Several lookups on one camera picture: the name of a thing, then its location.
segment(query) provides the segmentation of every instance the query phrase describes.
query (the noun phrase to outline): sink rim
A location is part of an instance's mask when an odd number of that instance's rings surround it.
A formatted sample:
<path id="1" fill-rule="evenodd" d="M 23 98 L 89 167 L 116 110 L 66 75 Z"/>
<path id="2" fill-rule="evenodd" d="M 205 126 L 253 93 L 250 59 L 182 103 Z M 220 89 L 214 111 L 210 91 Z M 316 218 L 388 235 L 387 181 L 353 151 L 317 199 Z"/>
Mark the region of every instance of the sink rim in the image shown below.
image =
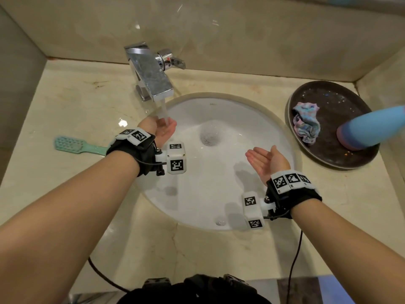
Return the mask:
<path id="1" fill-rule="evenodd" d="M 276 123 L 276 125 L 278 127 L 280 127 L 282 132 L 285 134 L 285 137 L 288 140 L 288 142 L 290 143 L 291 148 L 292 148 L 295 168 L 298 171 L 302 171 L 302 153 L 301 153 L 300 147 L 299 147 L 295 137 L 293 136 L 293 133 L 287 127 L 287 125 L 281 120 L 281 118 L 279 118 L 275 113 L 270 111 L 268 108 L 262 106 L 259 103 L 254 102 L 254 101 L 252 101 L 250 99 L 247 99 L 245 97 L 231 95 L 231 94 L 227 94 L 227 93 L 216 93 L 216 92 L 196 92 L 196 93 L 189 93 L 189 94 L 185 94 L 185 95 L 180 95 L 178 97 L 172 98 L 169 101 L 167 101 L 166 102 L 166 108 L 169 110 L 171 107 L 173 107 L 173 106 L 175 106 L 177 104 L 180 104 L 181 102 L 187 101 L 189 99 L 195 99 L 195 98 L 218 98 L 218 99 L 232 100 L 232 101 L 236 101 L 236 102 L 240 102 L 242 104 L 245 104 L 245 105 L 247 105 L 249 107 L 252 107 L 252 108 L 258 110 L 259 112 L 262 112 L 263 114 L 265 114 L 272 121 L 274 121 Z M 156 109 L 153 110 L 153 112 L 150 115 L 155 116 L 158 113 L 160 113 L 161 111 L 162 111 L 162 108 L 157 107 Z M 152 201 L 147 197 L 147 195 L 144 193 L 142 188 L 140 188 L 140 187 L 138 187 L 138 188 L 142 192 L 144 198 L 148 201 L 149 204 L 153 205 L 153 207 L 155 209 L 157 209 L 159 212 L 166 215 L 168 218 L 173 220 L 173 222 L 175 222 L 176 224 L 180 224 L 180 225 L 188 227 L 188 228 L 193 228 L 193 229 L 201 230 L 201 231 L 205 231 L 205 232 L 216 232 L 216 233 L 217 232 L 219 232 L 219 233 L 229 233 L 229 232 L 236 232 L 236 231 L 244 232 L 243 230 L 237 230 L 237 229 L 226 229 L 226 230 L 204 229 L 204 228 L 201 228 L 201 227 L 196 227 L 196 226 L 193 226 L 193 225 L 189 225 L 189 224 L 180 222 L 179 220 L 177 220 L 177 219 L 171 217 L 170 215 L 168 215 L 167 213 L 165 213 L 163 210 L 161 210 L 154 203 L 152 203 Z"/>

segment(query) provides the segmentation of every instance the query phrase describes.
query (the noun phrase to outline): person's left arm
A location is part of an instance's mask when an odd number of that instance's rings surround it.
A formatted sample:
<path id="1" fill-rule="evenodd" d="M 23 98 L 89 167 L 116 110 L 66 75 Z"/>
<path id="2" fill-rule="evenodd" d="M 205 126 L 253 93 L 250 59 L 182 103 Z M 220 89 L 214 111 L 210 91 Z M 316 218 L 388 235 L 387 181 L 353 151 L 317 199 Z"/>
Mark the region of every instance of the person's left arm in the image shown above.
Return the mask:
<path id="1" fill-rule="evenodd" d="M 161 148 L 176 127 L 164 124 L 148 117 L 139 127 Z M 2 303 L 61 303 L 138 173 L 131 155 L 114 151 L 0 226 Z"/>

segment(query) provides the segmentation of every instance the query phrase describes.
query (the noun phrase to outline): round brown tray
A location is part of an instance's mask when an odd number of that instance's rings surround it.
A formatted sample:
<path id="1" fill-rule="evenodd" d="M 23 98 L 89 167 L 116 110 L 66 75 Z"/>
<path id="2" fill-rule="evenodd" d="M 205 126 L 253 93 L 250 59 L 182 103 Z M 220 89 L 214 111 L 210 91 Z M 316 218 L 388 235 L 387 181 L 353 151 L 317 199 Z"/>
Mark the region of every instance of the round brown tray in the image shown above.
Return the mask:
<path id="1" fill-rule="evenodd" d="M 292 122 L 298 102 L 316 103 L 316 119 L 321 131 L 313 145 L 302 142 Z M 378 153 L 379 144 L 352 152 L 344 148 L 336 137 L 337 128 L 357 117 L 371 112 L 367 104 L 354 92 L 328 81 L 313 81 L 301 85 L 290 97 L 286 107 L 287 123 L 302 148 L 312 157 L 336 168 L 355 169 L 371 162 Z"/>

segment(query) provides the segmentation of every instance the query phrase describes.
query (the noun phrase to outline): multicolored rag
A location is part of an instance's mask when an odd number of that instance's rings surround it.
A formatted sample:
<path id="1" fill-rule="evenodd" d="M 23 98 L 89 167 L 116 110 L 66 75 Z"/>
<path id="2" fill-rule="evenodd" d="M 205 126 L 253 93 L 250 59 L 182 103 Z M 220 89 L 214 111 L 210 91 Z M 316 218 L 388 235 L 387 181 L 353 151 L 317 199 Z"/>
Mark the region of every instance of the multicolored rag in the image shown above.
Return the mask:
<path id="1" fill-rule="evenodd" d="M 321 125 L 316 120 L 316 112 L 319 107 L 316 103 L 298 102 L 293 110 L 298 113 L 292 120 L 295 132 L 302 137 L 304 143 L 312 145 L 321 131 Z"/>

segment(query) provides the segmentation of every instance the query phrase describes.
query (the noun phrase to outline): wrist-mounted device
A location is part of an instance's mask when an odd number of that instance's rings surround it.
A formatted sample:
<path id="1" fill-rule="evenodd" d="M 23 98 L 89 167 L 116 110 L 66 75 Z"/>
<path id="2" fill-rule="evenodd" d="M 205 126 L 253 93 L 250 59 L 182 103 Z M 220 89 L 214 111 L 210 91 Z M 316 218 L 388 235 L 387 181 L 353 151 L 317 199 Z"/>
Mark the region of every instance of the wrist-mounted device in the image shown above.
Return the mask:
<path id="1" fill-rule="evenodd" d="M 107 155 L 115 150 L 130 154 L 139 163 L 138 177 L 151 171 L 156 171 L 157 176 L 164 175 L 163 165 L 166 164 L 169 174 L 182 174 L 187 170 L 182 142 L 170 142 L 167 150 L 162 151 L 156 147 L 155 136 L 142 128 L 126 129 L 116 135 Z"/>
<path id="2" fill-rule="evenodd" d="M 255 192 L 242 195 L 247 227 L 264 227 L 264 219 L 291 219 L 290 210 L 311 198 L 322 201 L 317 188 L 303 173 L 292 169 L 274 173 L 267 182 L 264 199 L 259 200 Z M 268 215 L 263 216 L 262 211 L 268 211 Z"/>

